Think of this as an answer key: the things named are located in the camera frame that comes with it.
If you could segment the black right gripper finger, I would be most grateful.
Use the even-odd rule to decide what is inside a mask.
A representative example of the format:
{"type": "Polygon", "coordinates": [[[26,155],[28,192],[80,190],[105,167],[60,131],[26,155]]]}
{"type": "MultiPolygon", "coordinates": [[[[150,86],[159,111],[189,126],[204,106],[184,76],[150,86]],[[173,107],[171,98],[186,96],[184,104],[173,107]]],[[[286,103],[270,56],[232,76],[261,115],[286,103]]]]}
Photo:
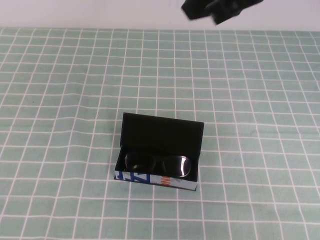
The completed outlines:
{"type": "Polygon", "coordinates": [[[261,2],[263,0],[218,0],[212,6],[213,21],[219,25],[261,2]]]}
{"type": "Polygon", "coordinates": [[[185,0],[181,6],[181,10],[189,20],[198,20],[207,17],[215,20],[214,5],[216,2],[216,0],[185,0]]]}

